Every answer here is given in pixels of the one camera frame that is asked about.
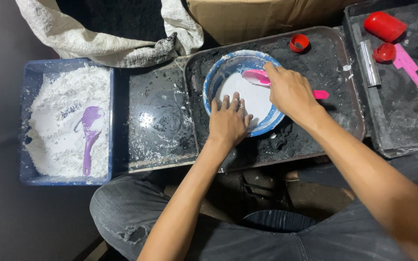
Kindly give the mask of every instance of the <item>white powder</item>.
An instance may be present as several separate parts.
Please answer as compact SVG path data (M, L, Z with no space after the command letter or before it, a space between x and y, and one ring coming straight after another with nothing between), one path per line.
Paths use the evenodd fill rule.
M25 145L40 174L82 176L85 138L81 119L85 109L98 106L103 122L93 122L91 130L101 130L91 149L92 177L108 173L110 71L107 68L79 68L61 73L57 79L43 75L43 85L35 98L28 121Z
M216 99L219 108L222 105L224 95L230 96L231 101L235 92L240 93L240 99L244 99L244 116L248 114L253 115L253 119L248 127L256 127L259 122L264 120L272 108L272 103L269 99L270 89L254 85L243 78L240 73L236 72L228 76L217 90Z

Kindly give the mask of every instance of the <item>blue bowl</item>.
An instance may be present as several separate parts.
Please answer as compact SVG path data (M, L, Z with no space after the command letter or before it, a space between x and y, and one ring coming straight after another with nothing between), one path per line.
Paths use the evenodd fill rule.
M107 67L97 64L90 59L76 58L76 59L56 59L56 60L37 60L29 61L24 67L24 79L20 98L20 181L26 185L34 186L54 186L54 185L102 185L111 180L112 177L112 141L113 141L113 97L114 97L114 69L111 70L111 111L109 112L109 166L108 173L102 177L78 176L49 176L41 175L33 165L32 158L27 150L25 150L25 143L30 143L31 139L27 136L30 130L28 120L32 116L30 107L33 101L38 96L40 87L43 85L43 74L48 73L55 77L63 72L74 71L78 68L89 66Z
M216 96L221 83L233 73L243 73L246 70L258 69L264 70L264 64L271 62L274 66L281 66L270 55L260 51L240 50L224 55L218 60L206 76L202 86L202 98L204 107L210 116L210 104ZM248 137L254 137L273 130L283 119L285 115L281 113L274 105L270 108L269 114L264 120L259 122L256 127L249 128Z

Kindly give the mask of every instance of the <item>red plastic container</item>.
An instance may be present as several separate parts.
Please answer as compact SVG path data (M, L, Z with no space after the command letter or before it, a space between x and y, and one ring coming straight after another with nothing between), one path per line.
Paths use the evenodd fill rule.
M390 43L380 44L373 51L373 58L378 63L394 60L396 58L396 47Z
M295 34L291 37L290 49L294 52L303 51L309 45L309 38L304 34Z
M364 21L364 28L371 34L390 43L398 38L407 28L407 24L395 17L378 11L371 13Z

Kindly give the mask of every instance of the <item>dark gray pants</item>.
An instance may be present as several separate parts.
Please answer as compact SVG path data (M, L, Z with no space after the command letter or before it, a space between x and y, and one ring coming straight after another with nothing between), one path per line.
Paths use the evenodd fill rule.
M390 163L418 184L418 155ZM337 169L330 166L306 169L299 177L346 186ZM169 201L159 187L146 179L146 175L118 177L100 187L90 204L102 237L130 260L138 257L149 231ZM408 260L357 199L339 213L299 233L264 232L200 215L186 259Z

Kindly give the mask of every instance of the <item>pink plastic tool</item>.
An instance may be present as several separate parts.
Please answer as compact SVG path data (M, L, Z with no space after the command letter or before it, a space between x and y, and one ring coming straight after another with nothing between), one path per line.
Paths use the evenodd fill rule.
M407 54L401 44L395 44L394 46L396 47L396 58L393 61L394 66L396 66L397 69L403 68L418 87L418 75L416 73L418 70L417 64L415 64L414 60Z
M270 79L267 75L267 72L264 70L247 70L244 71L242 74L243 78L245 78L247 81L249 81L252 84L260 85L260 86L270 86ZM312 91L312 94L314 95L314 98L316 99L326 99L328 98L328 92L327 91Z
M101 108L91 106L86 108L82 117L83 132L85 133L85 153L83 155L83 175L91 173L91 147L99 137L104 125L104 112Z

